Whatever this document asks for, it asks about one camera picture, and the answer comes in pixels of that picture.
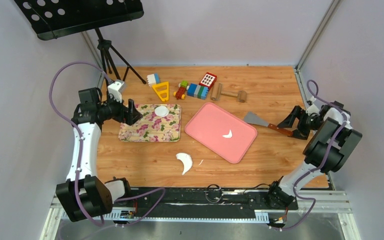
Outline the wooden dough roller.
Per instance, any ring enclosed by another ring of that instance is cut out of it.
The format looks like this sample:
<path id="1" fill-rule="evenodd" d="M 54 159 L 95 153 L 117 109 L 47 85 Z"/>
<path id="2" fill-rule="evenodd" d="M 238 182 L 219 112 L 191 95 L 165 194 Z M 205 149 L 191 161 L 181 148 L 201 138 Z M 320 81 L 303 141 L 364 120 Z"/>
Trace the wooden dough roller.
<path id="1" fill-rule="evenodd" d="M 225 91 L 223 90 L 223 84 L 219 83 L 217 86 L 212 88 L 210 99 L 212 101 L 219 101 L 221 96 L 232 97 L 235 98 L 239 103 L 245 103 L 247 101 L 248 94 L 244 90 L 237 92 Z"/>

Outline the pink rectangular tray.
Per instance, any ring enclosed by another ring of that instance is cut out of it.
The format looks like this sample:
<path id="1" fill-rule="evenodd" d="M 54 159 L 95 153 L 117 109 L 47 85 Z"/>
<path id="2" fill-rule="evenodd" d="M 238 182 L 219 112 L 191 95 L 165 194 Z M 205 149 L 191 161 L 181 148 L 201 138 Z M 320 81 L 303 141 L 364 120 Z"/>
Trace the pink rectangular tray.
<path id="1" fill-rule="evenodd" d="M 232 138 L 224 138 L 232 131 Z M 206 102 L 185 125 L 186 134 L 231 164 L 239 163 L 258 131 L 232 113 L 212 102 Z"/>

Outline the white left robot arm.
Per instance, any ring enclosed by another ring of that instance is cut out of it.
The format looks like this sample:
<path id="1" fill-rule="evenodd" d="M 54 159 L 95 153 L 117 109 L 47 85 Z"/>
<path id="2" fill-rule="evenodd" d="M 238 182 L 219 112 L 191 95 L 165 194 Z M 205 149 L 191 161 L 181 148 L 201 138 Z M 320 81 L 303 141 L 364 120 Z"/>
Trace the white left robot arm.
<path id="1" fill-rule="evenodd" d="M 115 120 L 132 126 L 143 116 L 129 99 L 122 99 L 122 89 L 111 86 L 107 99 L 102 100 L 99 88 L 79 91 L 80 103 L 69 123 L 73 127 L 74 147 L 72 162 L 65 182 L 56 186 L 56 196 L 72 222 L 103 216 L 112 211 L 114 202 L 129 206 L 133 193 L 125 178 L 114 178 L 106 183 L 97 176 L 97 153 L 102 126 Z"/>

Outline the white dough scrap crescent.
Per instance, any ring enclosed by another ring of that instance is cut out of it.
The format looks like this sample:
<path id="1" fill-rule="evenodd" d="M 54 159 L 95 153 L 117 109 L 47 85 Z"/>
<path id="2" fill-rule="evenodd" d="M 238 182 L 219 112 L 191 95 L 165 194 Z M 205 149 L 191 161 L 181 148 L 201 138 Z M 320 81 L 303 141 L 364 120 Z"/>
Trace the white dough scrap crescent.
<path id="1" fill-rule="evenodd" d="M 185 152 L 179 152 L 175 155 L 175 157 L 177 160 L 182 162 L 183 164 L 182 175 L 185 175 L 193 166 L 192 157 Z"/>

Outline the metal dough scraper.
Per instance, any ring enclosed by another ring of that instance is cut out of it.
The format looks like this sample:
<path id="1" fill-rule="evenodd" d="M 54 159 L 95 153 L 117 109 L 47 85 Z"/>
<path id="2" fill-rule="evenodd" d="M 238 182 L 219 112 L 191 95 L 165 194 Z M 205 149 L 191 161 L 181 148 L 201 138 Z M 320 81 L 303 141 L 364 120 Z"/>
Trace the metal dough scraper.
<path id="1" fill-rule="evenodd" d="M 288 137 L 292 137 L 292 135 L 293 135 L 292 131 L 284 129 L 284 128 L 280 128 L 280 127 L 278 127 L 272 123 L 269 123 L 251 111 L 249 111 L 245 115 L 245 117 L 243 118 L 243 121 L 248 123 L 248 124 L 251 124 L 251 125 L 258 125 L 258 126 L 262 126 L 262 127 L 267 127 L 271 130 L 274 130 L 274 131 L 281 133 L 281 134 L 288 136 Z"/>

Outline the small curved dough scrap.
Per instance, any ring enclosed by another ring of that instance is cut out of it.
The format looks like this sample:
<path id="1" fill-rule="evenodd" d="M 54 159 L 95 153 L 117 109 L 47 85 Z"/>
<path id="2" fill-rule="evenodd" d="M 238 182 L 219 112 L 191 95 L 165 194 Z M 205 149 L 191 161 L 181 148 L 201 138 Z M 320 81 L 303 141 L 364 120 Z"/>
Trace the small curved dough scrap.
<path id="1" fill-rule="evenodd" d="M 225 138 L 225 139 L 232 138 L 233 137 L 232 130 L 230 129 L 229 132 L 227 134 L 223 134 L 222 137 Z"/>

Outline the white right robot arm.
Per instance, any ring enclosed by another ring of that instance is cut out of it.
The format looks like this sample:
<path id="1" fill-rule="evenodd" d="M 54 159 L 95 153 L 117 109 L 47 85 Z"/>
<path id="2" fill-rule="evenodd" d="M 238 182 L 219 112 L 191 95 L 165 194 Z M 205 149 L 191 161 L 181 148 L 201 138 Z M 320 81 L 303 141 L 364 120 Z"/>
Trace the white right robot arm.
<path id="1" fill-rule="evenodd" d="M 311 104 L 307 109 L 296 105 L 277 126 L 289 137 L 307 140 L 315 135 L 303 150 L 304 161 L 291 173 L 270 184 L 264 202 L 272 209 L 287 208 L 296 200 L 297 192 L 317 176 L 337 172 L 348 160 L 363 135 L 348 122 L 351 114 L 338 101 L 321 108 Z"/>

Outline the white dough ball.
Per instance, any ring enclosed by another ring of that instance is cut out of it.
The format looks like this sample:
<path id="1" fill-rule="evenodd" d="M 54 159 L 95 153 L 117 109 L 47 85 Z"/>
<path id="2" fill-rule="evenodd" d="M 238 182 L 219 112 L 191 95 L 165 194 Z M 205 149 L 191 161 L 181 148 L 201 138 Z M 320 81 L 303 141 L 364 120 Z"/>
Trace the white dough ball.
<path id="1" fill-rule="evenodd" d="M 169 109 L 165 105 L 160 105 L 155 108 L 154 113 L 158 117 L 166 117 L 169 114 Z"/>

